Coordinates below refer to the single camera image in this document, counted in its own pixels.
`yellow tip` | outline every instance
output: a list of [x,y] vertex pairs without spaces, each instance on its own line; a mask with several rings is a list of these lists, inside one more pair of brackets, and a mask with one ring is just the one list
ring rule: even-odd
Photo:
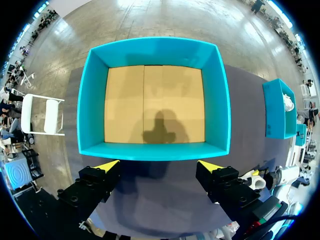
[[255,171],[252,173],[252,176],[259,176],[259,170],[255,170]]
[[120,162],[119,160],[111,161],[105,164],[102,164],[100,166],[94,166],[94,169],[102,169],[105,170],[105,172],[108,172],[116,163]]
[[213,170],[224,169],[223,166],[214,165],[206,161],[198,160],[198,162],[201,163],[206,169],[208,169],[210,173],[212,173]]

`cable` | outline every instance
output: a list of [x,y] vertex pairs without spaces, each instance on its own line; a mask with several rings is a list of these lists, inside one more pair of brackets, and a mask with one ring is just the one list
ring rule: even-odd
[[296,220],[298,218],[297,215],[285,215],[285,216],[279,216],[279,217],[275,217],[273,219],[268,220],[266,223],[263,223],[262,225],[256,227],[252,232],[250,232],[250,235],[257,233],[258,231],[260,231],[261,229],[264,229],[272,224],[275,224],[279,221],[282,220]]

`white object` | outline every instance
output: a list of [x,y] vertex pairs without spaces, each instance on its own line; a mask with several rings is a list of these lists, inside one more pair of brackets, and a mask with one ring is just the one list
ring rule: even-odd
[[283,103],[284,103],[284,110],[286,112],[290,112],[295,108],[294,103],[291,101],[291,98],[287,95],[283,95]]
[[248,171],[240,178],[243,180],[248,180],[248,178],[251,178],[251,185],[249,187],[253,190],[264,189],[266,187],[266,181],[260,176],[252,176],[254,172],[255,170]]
[[301,85],[300,85],[300,88],[301,88],[301,92],[302,92],[302,97],[303,97],[303,98],[308,98],[308,97],[310,97],[310,95],[309,95],[309,89],[308,89],[308,87],[307,87],[305,84],[301,84]]
[[[44,119],[44,132],[31,131],[30,129],[33,98],[47,99],[46,109],[45,109],[45,119]],[[63,114],[61,119],[61,128],[57,131],[59,104],[64,101],[65,100],[59,99],[59,98],[39,96],[39,95],[34,95],[29,93],[25,95],[22,102],[21,130],[26,134],[64,136],[65,135],[64,133],[59,133],[63,128],[63,123],[64,123]]]
[[25,94],[22,93],[21,91],[18,91],[17,89],[14,89],[14,88],[11,88],[11,93],[14,94],[14,95],[18,95],[18,94],[20,94],[20,95],[22,95],[22,96],[25,95]]
[[3,87],[3,88],[0,90],[0,98],[1,98],[1,99],[4,99],[4,100],[6,100],[6,101],[9,100],[9,93],[6,92],[5,87]]
[[23,72],[23,79],[21,80],[20,86],[22,86],[24,83],[28,88],[30,88],[32,85],[29,81],[29,78],[35,79],[35,73],[27,76],[22,66],[19,67],[19,70]]
[[277,186],[291,185],[299,177],[300,168],[298,166],[281,167],[276,171],[279,173],[279,180]]
[[266,187],[266,181],[260,176],[252,176],[252,183],[249,186],[251,189],[264,189]]

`person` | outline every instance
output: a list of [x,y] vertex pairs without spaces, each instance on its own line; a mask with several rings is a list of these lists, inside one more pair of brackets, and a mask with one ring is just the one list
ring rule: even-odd
[[312,128],[316,125],[316,122],[314,120],[310,121],[308,118],[305,118],[303,124],[307,126],[308,131],[310,132]]
[[0,90],[0,98],[2,98],[3,100],[6,101],[18,101],[18,102],[23,102],[24,97],[23,96],[18,96],[15,95],[11,92],[7,92],[8,89],[4,86],[1,90]]
[[274,19],[271,21],[272,28],[277,29],[280,25],[280,20],[277,16],[274,17]]
[[318,109],[310,110],[310,109],[304,109],[304,110],[297,110],[298,116],[302,116],[304,118],[304,123],[308,130],[311,131],[311,129],[316,125],[316,117],[320,118],[320,113]]
[[39,33],[38,33],[37,30],[34,30],[34,31],[31,33],[31,37],[33,38],[33,40],[36,40],[38,36],[39,36]]
[[251,11],[257,14],[260,11],[262,5],[266,5],[264,0],[256,0],[255,3],[252,5]]
[[22,143],[25,141],[25,135],[18,129],[15,129],[13,132],[8,132],[5,127],[2,127],[0,137],[2,140],[10,139],[11,144]]
[[298,67],[299,67],[299,71],[301,71],[303,74],[305,74],[307,69],[309,69],[308,67],[305,67],[302,63],[299,63]]
[[294,51],[295,51],[295,54],[298,54],[300,52],[297,46],[294,48]]
[[314,81],[312,81],[311,79],[308,79],[305,85],[307,85],[308,87],[311,87],[313,82]]
[[5,117],[10,117],[13,119],[21,118],[21,107],[15,107],[14,104],[0,103],[0,116],[4,119]]
[[5,87],[6,89],[9,91],[9,93],[11,93],[11,88],[13,87],[12,81],[11,79],[8,79],[5,83]]

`bolt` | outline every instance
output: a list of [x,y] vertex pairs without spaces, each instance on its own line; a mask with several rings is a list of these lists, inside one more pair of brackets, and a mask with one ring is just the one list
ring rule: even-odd
[[247,199],[244,196],[242,196],[242,197],[240,197],[239,201],[241,203],[245,203],[247,201]]
[[72,202],[77,202],[77,201],[78,201],[78,198],[77,198],[76,196],[72,196],[72,197],[70,198],[70,200],[71,200]]

